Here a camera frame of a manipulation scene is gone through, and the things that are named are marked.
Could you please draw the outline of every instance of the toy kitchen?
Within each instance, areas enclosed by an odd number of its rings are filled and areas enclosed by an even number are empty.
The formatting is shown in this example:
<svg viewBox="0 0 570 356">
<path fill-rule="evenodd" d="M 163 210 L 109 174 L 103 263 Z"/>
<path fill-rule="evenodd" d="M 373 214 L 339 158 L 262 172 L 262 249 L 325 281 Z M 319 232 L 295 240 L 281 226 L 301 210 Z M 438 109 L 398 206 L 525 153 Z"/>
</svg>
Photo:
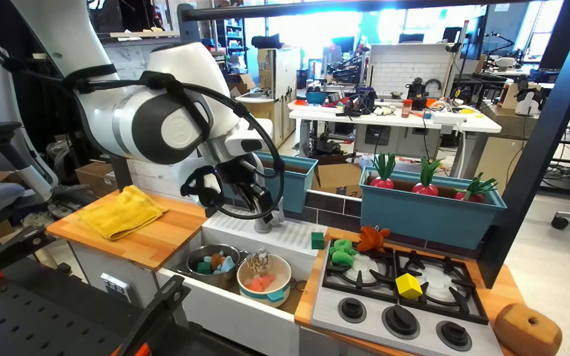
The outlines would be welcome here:
<svg viewBox="0 0 570 356">
<path fill-rule="evenodd" d="M 78 214 L 52 224 L 48 234 L 68 240 L 89 285 L 117 293 L 115 281 L 123 281 L 135 305 L 147 305 L 181 275 L 190 289 L 183 301 L 186 319 L 260 354 L 503 354 L 489 321 L 505 301 L 493 295 L 517 295 L 509 293 L 517 287 L 507 279 L 489 291 L 477 287 L 473 261 L 412 251 L 392 238 L 376 238 L 374 245 L 365 238 L 384 232 L 373 228 L 355 234 L 285 220 L 258 234 L 254 222 L 224 214 L 206 220 L 198 206 L 155 200 L 169 212 L 125 240 L 91 243 Z M 161 234 L 175 236 L 165 251 Z M 212 245 L 222 257 L 206 253 L 192 261 Z M 206 271 L 214 259 L 226 265 L 236 253 L 248 255 L 236 259 L 236 273 Z M 250 281 L 246 265 L 258 269 L 252 265 L 262 263 L 248 263 L 258 255 L 268 255 L 268 269 L 279 269 L 276 279 Z"/>
</svg>

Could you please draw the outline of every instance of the yellow towel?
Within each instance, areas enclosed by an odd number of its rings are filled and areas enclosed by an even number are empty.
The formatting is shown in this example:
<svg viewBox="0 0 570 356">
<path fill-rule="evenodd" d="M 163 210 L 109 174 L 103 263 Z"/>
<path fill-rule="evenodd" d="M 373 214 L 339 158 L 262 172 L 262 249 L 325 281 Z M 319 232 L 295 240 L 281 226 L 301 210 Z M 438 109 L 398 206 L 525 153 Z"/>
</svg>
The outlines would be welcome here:
<svg viewBox="0 0 570 356">
<path fill-rule="evenodd" d="M 159 220 L 167 210 L 137 186 L 127 186 L 107 206 L 88 206 L 80 212 L 82 224 L 105 240 L 117 240 Z"/>
</svg>

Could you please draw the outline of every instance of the black stovetop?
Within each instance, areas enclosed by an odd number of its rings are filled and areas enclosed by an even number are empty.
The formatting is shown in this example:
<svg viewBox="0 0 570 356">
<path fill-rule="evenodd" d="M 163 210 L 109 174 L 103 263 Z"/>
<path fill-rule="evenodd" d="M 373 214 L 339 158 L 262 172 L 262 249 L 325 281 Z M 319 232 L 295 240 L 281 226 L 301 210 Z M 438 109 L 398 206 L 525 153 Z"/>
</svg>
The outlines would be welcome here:
<svg viewBox="0 0 570 356">
<path fill-rule="evenodd" d="M 388 247 L 384 253 L 367 253 L 367 257 L 378 265 L 378 271 L 369 271 L 371 275 L 359 271 L 359 277 L 353 279 L 353 273 L 335 265 L 327 253 L 323 287 L 487 325 L 485 309 L 466 263 Z M 404 273 L 420 279 L 424 291 L 420 299 L 410 301 L 398 293 L 396 277 Z"/>
</svg>

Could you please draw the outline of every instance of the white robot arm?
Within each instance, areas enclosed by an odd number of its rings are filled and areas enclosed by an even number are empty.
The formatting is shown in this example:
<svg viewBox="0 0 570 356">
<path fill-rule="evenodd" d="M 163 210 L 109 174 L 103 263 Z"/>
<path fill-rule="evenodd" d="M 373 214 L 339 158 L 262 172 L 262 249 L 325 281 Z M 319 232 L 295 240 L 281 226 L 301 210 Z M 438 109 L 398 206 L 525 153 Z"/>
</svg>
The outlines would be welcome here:
<svg viewBox="0 0 570 356">
<path fill-rule="evenodd" d="M 175 164 L 198 153 L 212 168 L 202 168 L 192 180 L 214 172 L 228 182 L 254 210 L 272 220 L 281 194 L 256 184 L 250 154 L 270 149 L 276 174 L 283 160 L 266 131 L 244 105 L 230 99 L 226 79 L 202 44 L 161 48 L 151 54 L 141 81 L 121 81 L 97 40 L 86 0 L 10 0 L 28 28 L 36 34 L 50 60 L 76 93 L 89 139 L 105 153 L 157 164 Z M 183 194 L 204 194 L 184 184 Z M 224 208 L 222 194 L 204 194 Z"/>
</svg>

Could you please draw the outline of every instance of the planter box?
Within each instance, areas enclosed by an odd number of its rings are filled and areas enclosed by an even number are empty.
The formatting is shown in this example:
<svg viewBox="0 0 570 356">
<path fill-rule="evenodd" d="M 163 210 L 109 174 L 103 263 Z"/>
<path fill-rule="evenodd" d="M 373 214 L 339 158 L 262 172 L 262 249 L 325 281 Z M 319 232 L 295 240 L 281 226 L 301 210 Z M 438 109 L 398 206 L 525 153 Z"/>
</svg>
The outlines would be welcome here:
<svg viewBox="0 0 570 356">
<path fill-rule="evenodd" d="M 266 172 L 274 174 L 272 156 L 270 154 L 260 156 L 266 164 Z M 303 214 L 307 190 L 311 190 L 319 160 L 303 156 L 281 156 L 281 158 L 285 160 L 283 210 Z M 266 186 L 272 192 L 272 196 L 276 196 L 279 190 L 279 180 L 268 178 Z"/>
<path fill-rule="evenodd" d="M 497 214 L 507 210 L 497 190 L 489 190 L 485 202 L 458 202 L 458 190 L 469 180 L 436 176 L 440 196 L 418 196 L 410 188 L 418 174 L 396 172 L 396 190 L 382 190 L 365 184 L 363 174 L 363 226 L 390 228 L 394 234 L 426 242 L 446 243 L 462 249 L 477 249 Z"/>
</svg>

